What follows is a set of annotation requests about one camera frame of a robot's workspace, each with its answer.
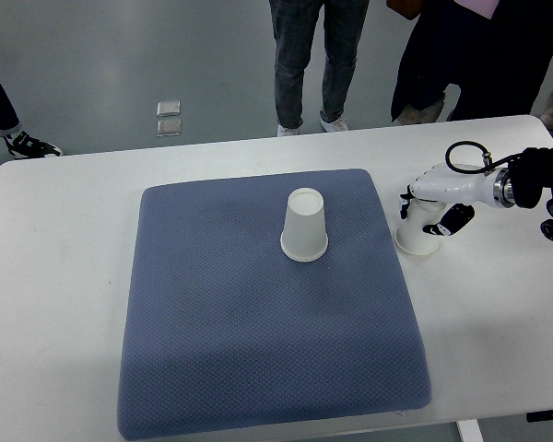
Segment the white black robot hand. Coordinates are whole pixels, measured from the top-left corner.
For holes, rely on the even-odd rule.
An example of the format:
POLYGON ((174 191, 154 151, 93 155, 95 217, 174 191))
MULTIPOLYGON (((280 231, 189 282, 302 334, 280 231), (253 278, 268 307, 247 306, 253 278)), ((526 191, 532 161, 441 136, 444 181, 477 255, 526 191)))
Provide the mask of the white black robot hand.
POLYGON ((452 204, 435 224, 426 224, 420 230, 435 236, 451 236, 468 224, 475 216, 472 206, 481 202, 497 208, 514 206, 510 172, 506 168, 490 172, 477 172, 469 165, 461 173, 438 164, 412 181, 400 195, 400 217, 408 218, 409 208, 415 200, 452 204))

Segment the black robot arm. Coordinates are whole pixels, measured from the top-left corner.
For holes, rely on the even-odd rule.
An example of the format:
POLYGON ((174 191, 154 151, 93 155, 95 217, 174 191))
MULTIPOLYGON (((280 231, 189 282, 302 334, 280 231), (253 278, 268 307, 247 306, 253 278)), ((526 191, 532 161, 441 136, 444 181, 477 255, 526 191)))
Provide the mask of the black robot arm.
POLYGON ((544 189, 550 189, 547 212, 551 216, 540 225, 542 234, 553 241, 553 148, 526 148, 508 161, 508 171, 515 204, 535 208, 544 189))

